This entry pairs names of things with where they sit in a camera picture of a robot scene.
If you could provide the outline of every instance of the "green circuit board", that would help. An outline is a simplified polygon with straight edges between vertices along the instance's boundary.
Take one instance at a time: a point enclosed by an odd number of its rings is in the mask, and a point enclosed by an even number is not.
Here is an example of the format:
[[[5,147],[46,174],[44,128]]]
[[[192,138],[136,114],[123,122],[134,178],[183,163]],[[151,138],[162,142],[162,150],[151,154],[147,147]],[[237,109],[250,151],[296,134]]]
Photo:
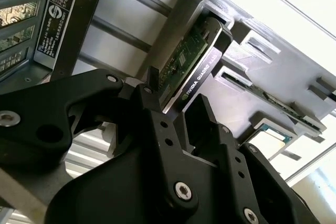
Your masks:
[[[6,39],[0,40],[0,52],[6,50],[20,42],[28,40],[32,37],[34,26],[27,27],[26,29],[17,32],[16,34],[9,36]]]
[[[159,75],[159,97],[162,105],[173,96],[207,46],[208,43],[196,27],[181,40]]]

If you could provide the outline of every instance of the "circuit board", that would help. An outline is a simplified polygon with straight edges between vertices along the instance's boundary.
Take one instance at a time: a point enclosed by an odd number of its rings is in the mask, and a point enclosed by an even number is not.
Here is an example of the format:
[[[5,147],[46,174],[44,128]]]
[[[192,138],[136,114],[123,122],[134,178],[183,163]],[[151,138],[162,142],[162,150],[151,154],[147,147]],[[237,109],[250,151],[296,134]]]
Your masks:
[[[20,42],[30,39],[33,35],[33,31],[34,31],[34,26],[30,26],[22,31],[19,31],[18,33],[12,36],[9,36],[6,39],[0,40],[0,52],[16,44],[19,44]]]
[[[315,131],[320,132],[320,129],[313,125],[312,123],[305,120],[302,116],[300,116],[294,109],[289,107],[288,105],[285,105],[284,103],[280,102],[276,98],[272,97],[271,95],[267,94],[264,90],[260,89],[257,86],[247,86],[244,83],[240,82],[239,80],[235,79],[234,77],[224,73],[222,75],[223,78],[230,80],[232,83],[238,85],[239,87],[249,91],[251,94],[267,101],[269,104],[272,104],[277,109],[284,111],[288,116],[294,118],[295,120],[301,122],[302,124],[305,124],[306,126],[313,128]]]
[[[24,19],[34,17],[36,15],[37,6],[37,2],[31,2],[1,9],[0,26],[7,26]]]
[[[165,105],[172,97],[207,46],[208,43],[195,27],[181,40],[159,75],[161,105]]]
[[[267,133],[270,133],[270,132],[275,132],[277,134],[279,134],[280,137],[278,136],[275,136],[277,138],[279,138],[281,141],[283,141],[285,144],[287,144],[291,139],[292,137],[291,136],[288,136],[286,135],[285,133],[283,132],[280,132],[274,128],[272,128],[271,126],[267,125],[267,124],[263,124],[260,128],[259,128],[260,131],[265,131]]]

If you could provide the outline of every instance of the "mounting hole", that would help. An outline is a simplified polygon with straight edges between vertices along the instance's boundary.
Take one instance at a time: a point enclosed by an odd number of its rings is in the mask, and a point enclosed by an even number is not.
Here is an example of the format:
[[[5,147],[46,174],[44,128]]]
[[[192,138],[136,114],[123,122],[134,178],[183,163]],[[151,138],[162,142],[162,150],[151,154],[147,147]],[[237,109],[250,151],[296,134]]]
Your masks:
[[[173,144],[174,144],[173,141],[171,141],[171,140],[168,139],[168,138],[165,139],[165,142],[166,142],[166,144],[169,145],[169,146],[173,146]]]
[[[117,81],[118,81],[118,79],[117,79],[116,77],[114,77],[113,75],[111,75],[111,74],[108,74],[108,75],[106,76],[106,78],[107,78],[109,81],[112,81],[112,82],[117,82]]]
[[[51,124],[42,125],[36,131],[36,136],[46,143],[57,143],[63,137],[63,131]]]
[[[168,128],[168,124],[166,124],[165,122],[162,121],[160,124],[161,124],[162,127]]]
[[[145,90],[147,93],[149,93],[149,94],[152,93],[152,90],[151,90],[150,88],[145,87],[144,90]]]
[[[242,173],[242,172],[238,172],[238,175],[239,175],[241,178],[245,178],[245,175],[244,175],[244,173]]]

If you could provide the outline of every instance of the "screw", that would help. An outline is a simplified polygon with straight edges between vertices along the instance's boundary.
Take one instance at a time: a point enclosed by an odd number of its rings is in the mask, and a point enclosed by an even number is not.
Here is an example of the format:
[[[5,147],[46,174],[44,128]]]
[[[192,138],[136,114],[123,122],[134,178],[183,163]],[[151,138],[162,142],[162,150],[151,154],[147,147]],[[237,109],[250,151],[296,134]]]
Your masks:
[[[249,146],[249,149],[250,149],[252,152],[257,153],[257,150],[256,150],[252,145]]]
[[[184,201],[189,201],[192,196],[190,188],[183,182],[177,182],[175,184],[175,193],[178,198]]]
[[[230,132],[230,130],[229,130],[227,127],[225,127],[225,126],[222,126],[222,129],[223,129],[226,133],[229,133],[229,132]]]
[[[259,224],[258,217],[251,209],[245,208],[244,215],[251,224]]]
[[[113,77],[113,76],[107,76],[107,79],[109,81],[112,81],[112,82],[116,82],[117,81],[117,79],[115,77]]]
[[[145,90],[147,93],[149,93],[149,94],[152,93],[152,90],[150,90],[149,88],[144,88],[144,90]]]
[[[11,127],[20,122],[20,116],[13,111],[0,111],[0,126]]]

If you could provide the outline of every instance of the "warning label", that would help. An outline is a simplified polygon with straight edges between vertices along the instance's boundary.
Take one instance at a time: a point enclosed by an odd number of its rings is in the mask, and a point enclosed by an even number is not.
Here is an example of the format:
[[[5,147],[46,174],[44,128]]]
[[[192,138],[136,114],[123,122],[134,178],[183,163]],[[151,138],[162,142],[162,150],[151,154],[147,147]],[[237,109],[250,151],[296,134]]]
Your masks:
[[[37,50],[55,58],[75,0],[49,0]]]

